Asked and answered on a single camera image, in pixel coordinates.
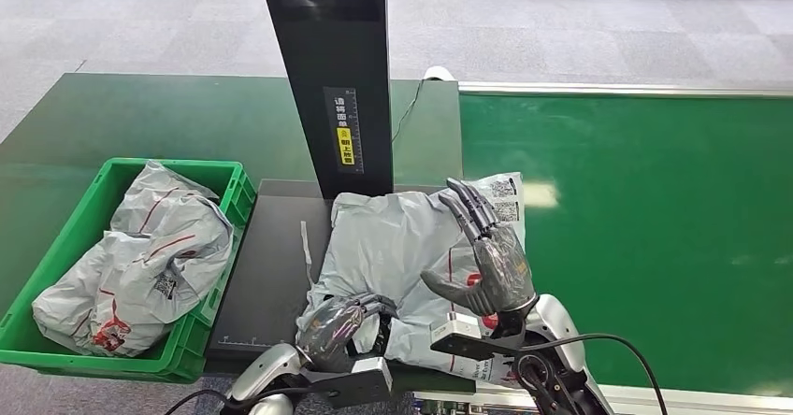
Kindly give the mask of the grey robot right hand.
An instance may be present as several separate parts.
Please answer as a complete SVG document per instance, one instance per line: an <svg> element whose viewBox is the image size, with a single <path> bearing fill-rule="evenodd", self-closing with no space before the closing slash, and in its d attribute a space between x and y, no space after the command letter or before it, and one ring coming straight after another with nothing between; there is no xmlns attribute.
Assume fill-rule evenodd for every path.
<svg viewBox="0 0 793 415"><path fill-rule="evenodd" d="M454 178L447 187L457 197L439 196L472 247L480 280L472 286L452 283L426 270L421 279L440 297L477 316L521 310L537 299L530 267L514 229L503 222L491 203L473 186Z"/></svg>

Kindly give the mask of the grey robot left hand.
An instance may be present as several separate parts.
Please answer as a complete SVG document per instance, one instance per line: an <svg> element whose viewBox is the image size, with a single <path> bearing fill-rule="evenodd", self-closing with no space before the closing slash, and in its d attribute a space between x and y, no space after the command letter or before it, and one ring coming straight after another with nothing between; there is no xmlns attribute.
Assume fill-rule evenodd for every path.
<svg viewBox="0 0 793 415"><path fill-rule="evenodd" d="M391 334L391 320L397 304L375 293L328 296L298 329L296 346L310 359L318 372L350 372L360 359L383 357ZM376 318L372 347L360 352L353 336L368 319Z"/></svg>

